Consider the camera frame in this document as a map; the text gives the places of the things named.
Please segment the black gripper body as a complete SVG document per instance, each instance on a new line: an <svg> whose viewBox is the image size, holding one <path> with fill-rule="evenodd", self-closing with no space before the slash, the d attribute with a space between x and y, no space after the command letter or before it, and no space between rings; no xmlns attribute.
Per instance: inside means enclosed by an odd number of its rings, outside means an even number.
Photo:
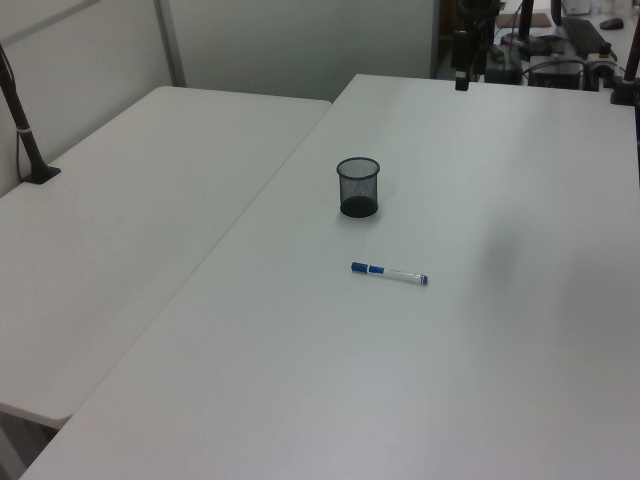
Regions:
<svg viewBox="0 0 640 480"><path fill-rule="evenodd" d="M474 31L492 22L500 12L499 0L456 0L456 17L465 31Z"/></svg>

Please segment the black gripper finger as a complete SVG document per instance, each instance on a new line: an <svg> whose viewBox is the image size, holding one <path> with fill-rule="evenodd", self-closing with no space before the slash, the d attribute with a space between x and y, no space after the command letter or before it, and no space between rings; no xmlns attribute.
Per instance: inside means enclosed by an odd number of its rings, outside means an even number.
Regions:
<svg viewBox="0 0 640 480"><path fill-rule="evenodd" d="M470 35L466 31L455 31L452 45L451 67L455 70L455 89L467 91L469 86Z"/></svg>
<svg viewBox="0 0 640 480"><path fill-rule="evenodd" d="M478 82L484 75L489 49L488 33L485 29L472 35L470 79Z"/></svg>

